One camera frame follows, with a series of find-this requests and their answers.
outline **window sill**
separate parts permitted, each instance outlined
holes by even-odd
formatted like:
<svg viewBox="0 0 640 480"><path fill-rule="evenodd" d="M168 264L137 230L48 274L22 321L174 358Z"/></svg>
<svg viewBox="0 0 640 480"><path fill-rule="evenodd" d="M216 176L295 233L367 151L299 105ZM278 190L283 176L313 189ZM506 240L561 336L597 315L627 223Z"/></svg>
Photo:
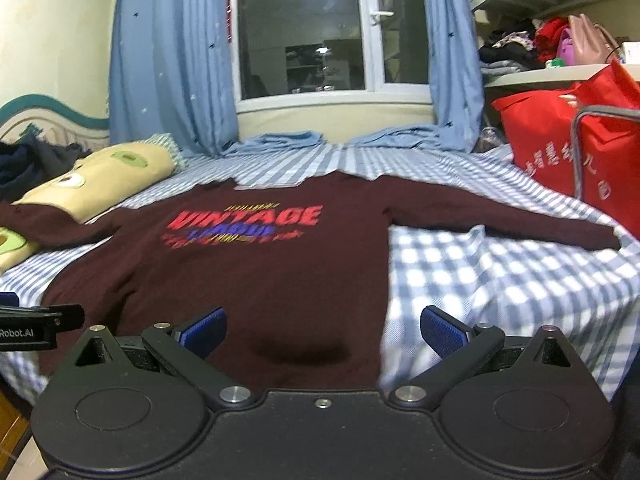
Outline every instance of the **window sill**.
<svg viewBox="0 0 640 480"><path fill-rule="evenodd" d="M236 113L245 114L261 110L343 104L418 104L430 105L431 92L427 85L389 85L392 88L378 92L366 90L338 90L310 92L245 99L236 103Z"/></svg>

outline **red bag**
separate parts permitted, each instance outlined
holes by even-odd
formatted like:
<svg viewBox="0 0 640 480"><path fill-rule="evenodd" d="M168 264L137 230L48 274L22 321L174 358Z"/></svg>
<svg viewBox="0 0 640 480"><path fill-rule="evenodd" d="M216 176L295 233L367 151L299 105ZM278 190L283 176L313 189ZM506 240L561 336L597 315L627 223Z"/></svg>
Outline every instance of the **red bag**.
<svg viewBox="0 0 640 480"><path fill-rule="evenodd" d="M617 60L571 91L524 92L492 104L502 116L514 164L543 186L573 196L570 132L577 111L560 97L567 93L576 96L580 108L640 108L640 87ZM640 123L587 116L579 138L582 199L640 238Z"/></svg>

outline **checkered bedsheet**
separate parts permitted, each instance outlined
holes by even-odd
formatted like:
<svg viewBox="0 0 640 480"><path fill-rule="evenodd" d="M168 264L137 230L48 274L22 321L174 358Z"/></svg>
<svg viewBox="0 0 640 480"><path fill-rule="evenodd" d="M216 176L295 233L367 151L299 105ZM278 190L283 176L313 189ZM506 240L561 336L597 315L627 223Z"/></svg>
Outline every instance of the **checkered bedsheet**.
<svg viewBox="0 0 640 480"><path fill-rule="evenodd" d="M244 186L262 186L298 183L333 170L366 178L394 174L463 187L535 212L612 222L496 158L332 144L220 160L194 158L185 171L122 205L137 208L194 184L228 177ZM392 227L381 386L389 387L437 361L418 326L422 308L434 304L469 325L491 322L510 335L531 335L542 324L559 326L610 398L640 345L640 244L622 227L616 229L622 238L619 252L590 253L546 242L492 238L482 226L464 234ZM96 245L32 256L0 277L0 290L16 292L22 305L38 305L57 273ZM36 359L28 352L0 354L0 373L30 402L47 383L37 371Z"/></svg>

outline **graphic print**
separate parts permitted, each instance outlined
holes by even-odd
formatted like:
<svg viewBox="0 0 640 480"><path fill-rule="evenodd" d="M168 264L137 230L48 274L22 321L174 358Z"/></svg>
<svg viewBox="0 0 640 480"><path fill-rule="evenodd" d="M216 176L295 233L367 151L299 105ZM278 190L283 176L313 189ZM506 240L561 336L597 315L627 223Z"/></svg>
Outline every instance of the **graphic print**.
<svg viewBox="0 0 640 480"><path fill-rule="evenodd" d="M224 211L182 211L162 235L165 245L293 240L318 224L322 205L281 208L279 203L232 205Z"/></svg>

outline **pink bag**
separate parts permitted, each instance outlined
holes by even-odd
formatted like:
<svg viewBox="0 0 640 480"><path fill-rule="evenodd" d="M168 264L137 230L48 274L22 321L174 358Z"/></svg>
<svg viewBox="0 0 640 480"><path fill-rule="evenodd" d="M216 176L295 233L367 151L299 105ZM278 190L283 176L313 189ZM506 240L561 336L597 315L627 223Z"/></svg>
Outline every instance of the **pink bag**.
<svg viewBox="0 0 640 480"><path fill-rule="evenodd" d="M571 37L571 29L567 27L560 35L560 44L558 45L559 57L567 66L575 65L574 38Z"/></svg>
<svg viewBox="0 0 640 480"><path fill-rule="evenodd" d="M569 16L571 37L574 40L574 61L578 65L610 63L618 58L620 46L607 30L591 23L586 14Z"/></svg>

